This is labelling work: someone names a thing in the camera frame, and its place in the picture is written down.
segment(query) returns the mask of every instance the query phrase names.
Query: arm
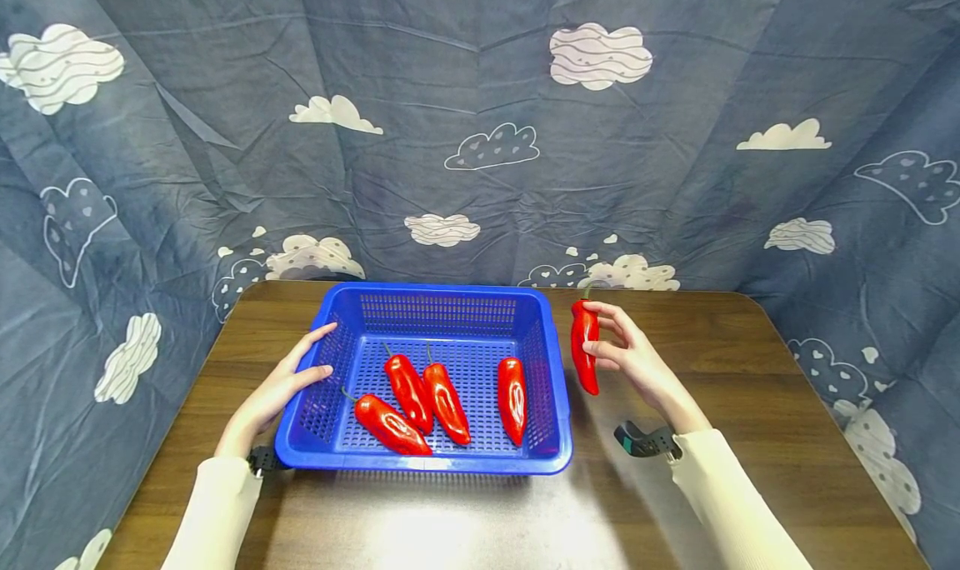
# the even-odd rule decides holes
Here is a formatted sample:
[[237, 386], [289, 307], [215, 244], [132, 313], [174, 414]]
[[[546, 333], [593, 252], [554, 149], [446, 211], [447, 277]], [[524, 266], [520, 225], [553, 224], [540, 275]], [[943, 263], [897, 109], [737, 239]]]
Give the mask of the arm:
[[296, 370], [311, 345], [336, 326], [322, 326], [301, 338], [230, 418], [214, 457], [197, 468], [190, 502], [162, 570], [233, 570], [263, 482], [247, 464], [253, 439], [297, 392], [333, 372], [329, 366]]
[[683, 451], [671, 462], [673, 481], [712, 534], [730, 570], [809, 570], [810, 564], [750, 482], [727, 440], [710, 426], [693, 396], [666, 366], [637, 324], [617, 306], [592, 301], [612, 342], [586, 342], [600, 368], [626, 374], [646, 404], [676, 431]]

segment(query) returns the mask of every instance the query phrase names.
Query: cloud print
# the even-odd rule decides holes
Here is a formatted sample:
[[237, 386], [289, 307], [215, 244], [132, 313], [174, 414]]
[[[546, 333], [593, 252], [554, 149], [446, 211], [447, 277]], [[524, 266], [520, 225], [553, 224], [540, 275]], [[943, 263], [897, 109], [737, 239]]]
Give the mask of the cloud print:
[[100, 83], [120, 76], [124, 58], [113, 45], [94, 41], [68, 24], [46, 27], [40, 38], [15, 32], [0, 52], [0, 82], [20, 89], [41, 114], [56, 114], [64, 103], [87, 103]]
[[908, 515], [920, 512], [923, 500], [920, 484], [906, 464], [897, 460], [897, 439], [876, 410], [867, 410], [851, 420], [844, 437], [857, 454], [860, 463], [876, 484], [897, 520], [914, 543], [917, 534]]
[[131, 316], [127, 322], [127, 341], [118, 345], [103, 364], [103, 375], [93, 389], [98, 403], [112, 399], [123, 405], [133, 397], [138, 376], [157, 360], [157, 343], [162, 332], [156, 313]]
[[317, 241], [310, 235], [292, 235], [283, 240], [283, 253], [267, 257], [267, 280], [308, 280], [328, 273], [366, 278], [353, 260], [347, 244], [336, 237]]
[[876, 164], [853, 171], [889, 189], [904, 200], [924, 223], [938, 227], [947, 221], [947, 210], [960, 203], [960, 182], [954, 180], [953, 160], [931, 162], [924, 152], [897, 152]]
[[442, 248], [452, 248], [457, 243], [472, 241], [480, 234], [479, 224], [469, 221], [462, 214], [442, 217], [436, 214], [424, 214], [421, 217], [410, 216], [403, 221], [410, 229], [412, 240], [421, 244], [438, 244]]
[[318, 95], [310, 97], [308, 105], [294, 108], [290, 122], [334, 123], [360, 133], [383, 134], [383, 128], [374, 127], [372, 122], [362, 119], [356, 105], [343, 95], [334, 95], [331, 101]]
[[443, 166], [447, 170], [482, 170], [519, 164], [539, 158], [536, 141], [534, 127], [517, 128], [517, 124], [505, 122], [490, 134], [480, 132], [463, 139], [457, 153], [447, 158]]
[[587, 271], [580, 288], [588, 284], [605, 288], [636, 288], [638, 291], [677, 291], [680, 281], [674, 280], [676, 269], [669, 265], [650, 267], [639, 254], [621, 255], [612, 264], [599, 262]]
[[550, 76], [561, 84], [582, 84], [590, 91], [614, 83], [635, 83], [650, 72], [654, 57], [643, 46], [635, 27], [617, 31], [587, 22], [579, 28], [561, 28], [550, 37]]
[[40, 200], [47, 212], [43, 241], [57, 260], [63, 286], [74, 288], [83, 255], [94, 235], [118, 216], [118, 205], [82, 177], [71, 180], [66, 189], [47, 187], [40, 191]]
[[833, 349], [820, 338], [804, 338], [803, 341], [791, 338], [786, 347], [821, 399], [833, 405], [835, 410], [857, 408], [865, 398], [869, 388], [867, 377], [852, 363], [838, 361]]
[[809, 117], [797, 124], [796, 128], [790, 128], [790, 124], [774, 124], [767, 128], [766, 132], [755, 132], [748, 140], [740, 142], [737, 148], [783, 151], [783, 149], [826, 149], [833, 145], [817, 133], [820, 133], [820, 121], [815, 117]]
[[223, 324], [233, 311], [241, 294], [264, 276], [263, 264], [257, 260], [244, 259], [230, 267], [230, 273], [216, 281], [210, 300], [217, 311], [217, 319]]
[[107, 551], [107, 545], [112, 537], [113, 531], [104, 528], [101, 532], [94, 534], [80, 557], [64, 559], [54, 570], [93, 570], [97, 563], [100, 563], [103, 552]]
[[587, 277], [587, 266], [568, 264], [556, 268], [548, 264], [537, 266], [520, 281], [518, 287], [573, 287]]
[[833, 235], [830, 234], [832, 231], [832, 225], [826, 220], [808, 222], [805, 217], [795, 217], [773, 227], [763, 248], [783, 249], [785, 252], [807, 249], [808, 252], [827, 255], [836, 248]]

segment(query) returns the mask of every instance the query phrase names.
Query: wrist strap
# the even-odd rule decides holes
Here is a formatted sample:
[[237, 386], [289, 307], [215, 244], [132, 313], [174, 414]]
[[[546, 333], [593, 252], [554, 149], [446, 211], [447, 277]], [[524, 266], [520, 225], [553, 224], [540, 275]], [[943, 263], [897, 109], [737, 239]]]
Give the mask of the wrist strap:
[[661, 426], [654, 432], [645, 433], [636, 424], [627, 420], [613, 431], [621, 448], [635, 458], [654, 458], [665, 454], [667, 460], [680, 460], [683, 450], [673, 440], [673, 428]]
[[271, 445], [254, 447], [250, 455], [247, 456], [247, 462], [250, 463], [251, 472], [257, 476], [262, 476], [264, 472], [270, 472], [271, 470], [286, 470], [289, 468], [288, 465], [280, 462], [277, 452], [273, 450]]

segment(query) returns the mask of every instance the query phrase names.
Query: white long sleeve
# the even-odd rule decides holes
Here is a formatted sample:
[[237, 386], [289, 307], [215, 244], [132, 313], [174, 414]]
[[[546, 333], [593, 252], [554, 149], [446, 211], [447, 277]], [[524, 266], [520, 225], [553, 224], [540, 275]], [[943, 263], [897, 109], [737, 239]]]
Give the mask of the white long sleeve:
[[233, 570], [263, 479], [241, 457], [210, 457], [197, 481], [162, 570]]
[[713, 535], [728, 570], [810, 570], [718, 430], [674, 438], [673, 481]]

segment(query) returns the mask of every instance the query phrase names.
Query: wooden table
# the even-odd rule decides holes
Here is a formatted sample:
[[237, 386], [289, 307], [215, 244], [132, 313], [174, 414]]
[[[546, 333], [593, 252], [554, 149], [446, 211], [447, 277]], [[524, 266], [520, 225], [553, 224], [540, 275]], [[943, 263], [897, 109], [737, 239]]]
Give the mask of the wooden table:
[[[309, 328], [332, 283], [271, 281], [236, 306], [99, 570], [159, 568], [197, 465], [230, 414]], [[568, 334], [579, 292], [545, 293]], [[722, 430], [817, 570], [927, 568], [762, 309], [722, 292], [595, 292], [637, 320]], [[575, 454], [551, 477], [284, 472], [265, 483], [238, 568], [718, 568], [663, 458], [612, 433], [662, 424], [626, 380], [576, 386], [562, 338]]]

